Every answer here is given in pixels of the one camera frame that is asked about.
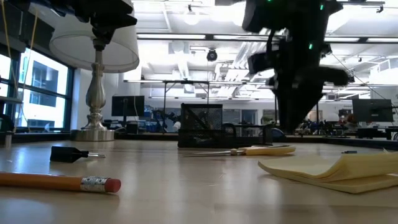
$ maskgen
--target yellow notepad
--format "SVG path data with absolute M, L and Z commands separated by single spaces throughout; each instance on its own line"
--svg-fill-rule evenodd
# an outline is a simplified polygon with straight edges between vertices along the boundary
M 398 153 L 343 154 L 337 162 L 320 156 L 259 161 L 270 174 L 308 184 L 360 193 L 398 185 Z

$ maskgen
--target wooden desk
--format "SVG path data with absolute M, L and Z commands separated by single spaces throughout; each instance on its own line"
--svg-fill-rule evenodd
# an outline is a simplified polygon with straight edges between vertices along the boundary
M 50 163 L 53 145 L 107 155 Z M 341 151 L 296 144 L 296 154 L 337 159 Z M 267 175 L 258 157 L 179 157 L 176 142 L 42 142 L 0 149 L 0 170 L 105 175 L 122 180 L 117 195 L 0 187 L 0 223 L 205 224 L 397 223 L 398 187 L 351 195 Z

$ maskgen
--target computer monitor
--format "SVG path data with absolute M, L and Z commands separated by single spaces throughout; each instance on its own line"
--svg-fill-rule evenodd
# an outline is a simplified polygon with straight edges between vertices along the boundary
M 393 122 L 391 100 L 353 99 L 353 111 L 358 122 Z
M 144 96 L 112 96 L 112 116 L 144 116 Z

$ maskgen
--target pencil eraser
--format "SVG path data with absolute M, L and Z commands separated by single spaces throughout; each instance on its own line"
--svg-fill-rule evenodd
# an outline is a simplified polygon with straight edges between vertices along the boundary
M 120 190 L 121 186 L 122 186 L 122 182 L 119 179 L 109 178 L 105 182 L 105 191 L 111 192 L 111 193 L 116 193 Z

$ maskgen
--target silver lamp base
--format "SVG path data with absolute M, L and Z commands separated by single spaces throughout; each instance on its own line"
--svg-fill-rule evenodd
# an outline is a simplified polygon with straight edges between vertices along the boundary
M 72 141 L 114 141 L 114 131 L 95 129 L 71 130 L 70 137 Z

